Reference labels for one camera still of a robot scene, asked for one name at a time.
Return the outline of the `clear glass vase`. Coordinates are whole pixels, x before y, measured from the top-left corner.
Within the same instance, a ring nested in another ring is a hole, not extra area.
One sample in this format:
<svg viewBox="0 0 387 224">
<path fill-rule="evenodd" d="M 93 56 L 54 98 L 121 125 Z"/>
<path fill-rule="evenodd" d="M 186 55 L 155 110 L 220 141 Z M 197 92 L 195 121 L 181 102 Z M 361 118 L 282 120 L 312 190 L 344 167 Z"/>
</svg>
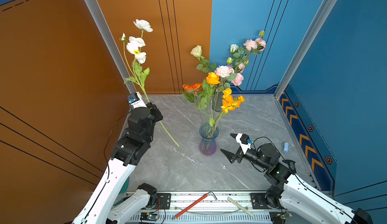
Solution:
<svg viewBox="0 0 387 224">
<path fill-rule="evenodd" d="M 224 88 L 217 88 L 217 89 L 215 89 L 215 92 L 212 95 L 211 108 L 215 112 L 221 111 L 222 100 L 223 100 L 223 91 L 224 91 Z"/>
</svg>

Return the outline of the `pink carnation flower stem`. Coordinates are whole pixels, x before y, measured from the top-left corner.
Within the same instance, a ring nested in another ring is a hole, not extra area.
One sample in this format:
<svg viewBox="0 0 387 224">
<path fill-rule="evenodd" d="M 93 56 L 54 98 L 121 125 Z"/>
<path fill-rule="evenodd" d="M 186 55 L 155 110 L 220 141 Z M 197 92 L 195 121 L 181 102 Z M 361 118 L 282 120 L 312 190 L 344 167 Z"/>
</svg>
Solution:
<svg viewBox="0 0 387 224">
<path fill-rule="evenodd" d="M 229 80 L 235 86 L 240 86 L 244 80 L 242 73 L 244 72 L 246 66 L 244 63 L 239 63 L 237 66 L 227 65 L 219 66 L 215 70 L 215 74 L 221 78 L 228 78 L 232 74 L 235 74 L 236 77 L 233 80 Z"/>
</svg>

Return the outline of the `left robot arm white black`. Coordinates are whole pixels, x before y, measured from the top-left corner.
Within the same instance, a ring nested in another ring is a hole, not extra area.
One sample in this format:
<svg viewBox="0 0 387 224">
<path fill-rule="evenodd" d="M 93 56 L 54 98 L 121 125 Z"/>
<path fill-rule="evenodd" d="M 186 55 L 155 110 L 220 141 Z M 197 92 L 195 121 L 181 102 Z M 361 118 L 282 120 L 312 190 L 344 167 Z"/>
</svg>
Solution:
<svg viewBox="0 0 387 224">
<path fill-rule="evenodd" d="M 157 189 L 146 183 L 138 186 L 135 193 L 118 206 L 114 206 L 114 202 L 125 181 L 151 147 L 155 124 L 162 119 L 160 110 L 152 103 L 130 111 L 124 136 L 116 142 L 105 173 L 73 223 L 125 224 L 141 209 L 154 206 Z"/>
</svg>

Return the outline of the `pink peony flower stem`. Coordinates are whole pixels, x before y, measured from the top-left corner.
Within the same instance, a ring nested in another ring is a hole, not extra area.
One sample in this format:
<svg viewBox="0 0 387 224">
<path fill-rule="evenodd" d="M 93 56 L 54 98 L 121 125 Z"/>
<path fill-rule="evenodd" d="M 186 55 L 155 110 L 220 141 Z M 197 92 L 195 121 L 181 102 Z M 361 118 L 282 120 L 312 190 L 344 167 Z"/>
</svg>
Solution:
<svg viewBox="0 0 387 224">
<path fill-rule="evenodd" d="M 235 64 L 244 63 L 245 65 L 249 64 L 251 55 L 259 55 L 266 49 L 266 41 L 264 40 L 265 31 L 261 30 L 259 36 L 253 40 L 246 40 L 242 46 L 239 46 L 239 49 L 236 53 L 232 54 L 232 60 Z"/>
</svg>

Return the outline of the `white small daisy flower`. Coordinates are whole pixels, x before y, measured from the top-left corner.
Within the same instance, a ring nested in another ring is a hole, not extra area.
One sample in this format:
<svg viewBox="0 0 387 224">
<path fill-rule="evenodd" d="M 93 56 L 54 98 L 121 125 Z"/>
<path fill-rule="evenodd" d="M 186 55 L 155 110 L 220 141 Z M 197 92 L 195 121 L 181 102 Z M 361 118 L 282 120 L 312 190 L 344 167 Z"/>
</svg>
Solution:
<svg viewBox="0 0 387 224">
<path fill-rule="evenodd" d="M 145 82 L 150 74 L 150 68 L 143 69 L 142 65 L 146 62 L 147 53 L 142 51 L 142 48 L 146 46 L 143 39 L 144 32 L 151 33 L 153 28 L 151 24 L 143 19 L 136 19 L 134 22 L 136 28 L 141 31 L 140 37 L 126 36 L 125 33 L 120 38 L 124 47 L 124 60 L 127 69 L 129 69 L 129 77 L 124 78 L 124 83 L 132 82 L 140 87 L 146 100 L 150 99 L 146 92 Z"/>
</svg>

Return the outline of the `yellow orange poppy stem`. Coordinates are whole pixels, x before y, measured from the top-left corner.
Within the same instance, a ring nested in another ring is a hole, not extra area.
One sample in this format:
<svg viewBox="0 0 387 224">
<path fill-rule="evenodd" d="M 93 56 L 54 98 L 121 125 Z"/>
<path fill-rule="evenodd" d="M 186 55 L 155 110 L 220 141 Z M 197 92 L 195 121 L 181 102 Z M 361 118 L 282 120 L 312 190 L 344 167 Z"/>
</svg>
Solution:
<svg viewBox="0 0 387 224">
<path fill-rule="evenodd" d="M 238 96 L 237 98 L 233 98 L 233 99 L 234 99 L 234 105 L 236 106 L 236 108 L 239 108 L 240 104 L 245 101 L 245 98 L 243 96 Z"/>
</svg>

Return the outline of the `cream white rose stem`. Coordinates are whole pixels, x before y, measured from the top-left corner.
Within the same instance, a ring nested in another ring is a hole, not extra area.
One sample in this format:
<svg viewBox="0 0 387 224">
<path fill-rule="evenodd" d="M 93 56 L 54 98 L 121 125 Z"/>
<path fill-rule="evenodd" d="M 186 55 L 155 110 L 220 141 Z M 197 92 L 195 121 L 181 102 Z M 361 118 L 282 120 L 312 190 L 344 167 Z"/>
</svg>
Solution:
<svg viewBox="0 0 387 224">
<path fill-rule="evenodd" d="M 210 61 L 203 56 L 202 47 L 200 45 L 194 47 L 191 50 L 190 54 L 194 56 L 199 62 L 196 66 L 197 70 L 202 71 L 204 73 L 210 73 L 215 71 L 216 63 L 210 63 Z"/>
</svg>

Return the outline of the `white rose bud stem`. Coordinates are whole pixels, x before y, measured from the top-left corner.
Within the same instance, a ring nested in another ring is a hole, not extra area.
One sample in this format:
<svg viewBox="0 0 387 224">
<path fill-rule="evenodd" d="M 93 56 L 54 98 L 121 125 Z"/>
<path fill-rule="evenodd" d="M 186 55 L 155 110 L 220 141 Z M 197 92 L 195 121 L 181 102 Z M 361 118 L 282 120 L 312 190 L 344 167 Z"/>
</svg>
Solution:
<svg viewBox="0 0 387 224">
<path fill-rule="evenodd" d="M 238 51 L 238 49 L 239 49 L 239 46 L 237 44 L 231 44 L 230 45 L 230 53 L 231 54 L 236 53 Z"/>
</svg>

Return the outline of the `blue purple glass vase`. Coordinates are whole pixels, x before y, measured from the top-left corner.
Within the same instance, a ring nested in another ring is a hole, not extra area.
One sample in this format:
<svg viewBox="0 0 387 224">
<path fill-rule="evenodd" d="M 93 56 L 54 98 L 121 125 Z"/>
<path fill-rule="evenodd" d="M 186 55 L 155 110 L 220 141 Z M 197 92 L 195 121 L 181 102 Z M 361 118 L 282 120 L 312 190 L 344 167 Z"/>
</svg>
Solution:
<svg viewBox="0 0 387 224">
<path fill-rule="evenodd" d="M 200 127 L 199 133 L 202 138 L 199 144 L 200 152 L 206 156 L 213 155 L 217 149 L 216 138 L 219 135 L 219 129 L 213 130 L 209 123 L 205 123 Z"/>
</svg>

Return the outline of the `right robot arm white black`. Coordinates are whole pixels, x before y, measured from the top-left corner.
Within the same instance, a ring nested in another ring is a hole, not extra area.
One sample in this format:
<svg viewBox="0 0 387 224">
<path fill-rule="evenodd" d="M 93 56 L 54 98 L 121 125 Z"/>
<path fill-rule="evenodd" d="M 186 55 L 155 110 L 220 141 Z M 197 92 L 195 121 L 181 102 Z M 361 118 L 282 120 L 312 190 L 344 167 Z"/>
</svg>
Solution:
<svg viewBox="0 0 387 224">
<path fill-rule="evenodd" d="M 353 210 L 324 193 L 313 188 L 296 173 L 295 162 L 283 159 L 280 151 L 272 143 L 253 149 L 253 141 L 246 134 L 232 133 L 231 137 L 239 144 L 236 153 L 222 150 L 231 162 L 249 161 L 254 167 L 264 171 L 271 183 L 266 191 L 267 206 L 273 209 L 284 208 L 303 217 L 312 224 L 371 224 L 371 215 L 359 208 Z"/>
</svg>

